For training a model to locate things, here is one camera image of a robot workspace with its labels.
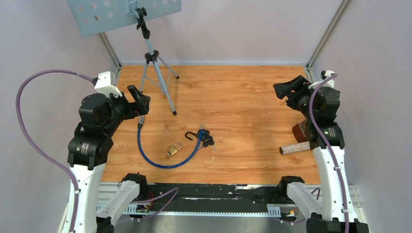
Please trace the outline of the brass padlock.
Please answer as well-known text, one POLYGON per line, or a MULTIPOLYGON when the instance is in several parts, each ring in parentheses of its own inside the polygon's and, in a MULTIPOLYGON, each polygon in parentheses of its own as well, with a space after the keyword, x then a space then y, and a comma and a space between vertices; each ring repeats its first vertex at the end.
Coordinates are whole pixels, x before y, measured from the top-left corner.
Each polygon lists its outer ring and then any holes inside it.
POLYGON ((176 143, 173 146, 168 148, 167 157, 173 156, 176 154, 182 147, 181 143, 176 143))

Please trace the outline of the black keys bunch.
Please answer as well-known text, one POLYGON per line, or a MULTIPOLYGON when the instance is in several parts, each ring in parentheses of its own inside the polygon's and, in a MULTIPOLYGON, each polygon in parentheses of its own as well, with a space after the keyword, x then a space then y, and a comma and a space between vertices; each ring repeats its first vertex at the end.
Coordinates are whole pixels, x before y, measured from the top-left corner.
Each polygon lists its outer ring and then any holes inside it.
POLYGON ((203 141, 202 146, 203 146, 203 148, 206 148, 206 147, 210 146, 213 149, 213 151, 216 152, 214 143, 215 142, 213 140, 213 137, 208 135, 208 136, 205 137, 205 140, 203 141))

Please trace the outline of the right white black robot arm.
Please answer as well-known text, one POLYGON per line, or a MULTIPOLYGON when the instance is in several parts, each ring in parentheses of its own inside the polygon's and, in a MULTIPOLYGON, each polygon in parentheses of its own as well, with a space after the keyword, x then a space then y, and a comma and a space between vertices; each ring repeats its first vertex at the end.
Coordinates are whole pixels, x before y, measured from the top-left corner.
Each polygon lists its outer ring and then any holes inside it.
POLYGON ((349 193, 345 173, 343 132, 335 122, 340 107, 340 92, 333 86, 337 74, 314 84, 303 76, 274 84, 276 96, 306 118, 304 135, 319 170, 322 201, 319 202, 301 177, 283 176, 278 183, 278 198, 293 201, 306 220, 308 233, 367 233, 359 221, 349 193))

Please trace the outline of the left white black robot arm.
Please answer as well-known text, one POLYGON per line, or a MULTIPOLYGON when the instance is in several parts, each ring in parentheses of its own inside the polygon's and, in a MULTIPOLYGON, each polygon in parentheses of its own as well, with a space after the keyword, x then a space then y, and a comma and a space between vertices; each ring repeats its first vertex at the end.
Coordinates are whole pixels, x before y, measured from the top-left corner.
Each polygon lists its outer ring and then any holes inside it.
POLYGON ((149 112, 151 98, 134 85, 127 89, 134 102, 129 102, 123 93, 119 97, 95 93, 82 100, 81 121, 68 144, 69 170, 77 186, 70 188, 63 233, 112 233, 128 205, 148 197, 146 177, 128 173, 110 200, 101 209, 97 208, 99 186, 115 131, 123 121, 149 112))

